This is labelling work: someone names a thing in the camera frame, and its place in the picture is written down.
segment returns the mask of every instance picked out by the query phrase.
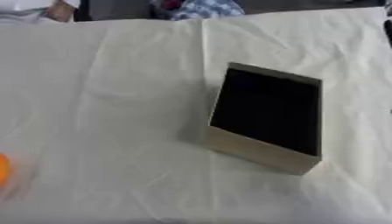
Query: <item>table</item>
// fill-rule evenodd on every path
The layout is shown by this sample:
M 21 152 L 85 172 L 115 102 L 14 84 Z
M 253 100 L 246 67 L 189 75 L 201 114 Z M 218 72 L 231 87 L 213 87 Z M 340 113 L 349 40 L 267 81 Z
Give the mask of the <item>table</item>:
M 3 221 L 389 223 L 392 55 L 382 8 L 3 28 Z M 203 146 L 229 61 L 324 81 L 303 177 Z

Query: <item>white cloth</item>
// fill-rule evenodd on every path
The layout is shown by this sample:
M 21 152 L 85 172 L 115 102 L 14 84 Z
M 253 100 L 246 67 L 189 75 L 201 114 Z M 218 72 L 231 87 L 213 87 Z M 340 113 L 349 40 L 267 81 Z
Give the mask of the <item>white cloth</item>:
M 384 19 L 369 8 L 3 29 L 0 151 L 17 169 L 0 220 L 390 223 Z M 313 171 L 287 176 L 201 144 L 229 61 L 324 81 Z
M 80 0 L 65 0 L 78 8 Z M 0 26 L 38 25 L 57 23 L 43 13 L 44 8 L 53 5 L 54 0 L 0 0 Z
M 50 7 L 55 0 L 0 0 L 0 12 L 29 11 Z M 65 0 L 78 8 L 81 0 Z

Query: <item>box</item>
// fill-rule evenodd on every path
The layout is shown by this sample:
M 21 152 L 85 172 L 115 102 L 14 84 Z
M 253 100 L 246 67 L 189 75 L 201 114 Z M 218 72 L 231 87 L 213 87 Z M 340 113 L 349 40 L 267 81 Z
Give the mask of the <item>box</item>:
M 294 175 L 321 161 L 322 81 L 231 63 L 206 142 Z

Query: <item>plaid fabric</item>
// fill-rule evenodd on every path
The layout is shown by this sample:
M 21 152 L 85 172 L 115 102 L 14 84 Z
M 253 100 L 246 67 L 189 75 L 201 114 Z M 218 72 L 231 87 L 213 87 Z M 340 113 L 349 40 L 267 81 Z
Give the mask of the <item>plaid fabric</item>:
M 387 10 L 387 15 L 392 17 L 392 0 L 387 0 L 385 3 L 385 9 Z
M 156 7 L 165 0 L 152 0 Z M 177 10 L 157 8 L 163 18 L 182 20 L 188 18 L 220 18 L 244 15 L 244 10 L 233 0 L 186 0 Z

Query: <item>orange ball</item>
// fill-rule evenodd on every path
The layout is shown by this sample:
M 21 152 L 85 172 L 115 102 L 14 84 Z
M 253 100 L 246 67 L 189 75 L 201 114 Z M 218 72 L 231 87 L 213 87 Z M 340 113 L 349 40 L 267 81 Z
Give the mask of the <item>orange ball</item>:
M 0 186 L 6 184 L 7 179 L 10 177 L 10 175 L 11 162 L 3 153 L 0 153 Z

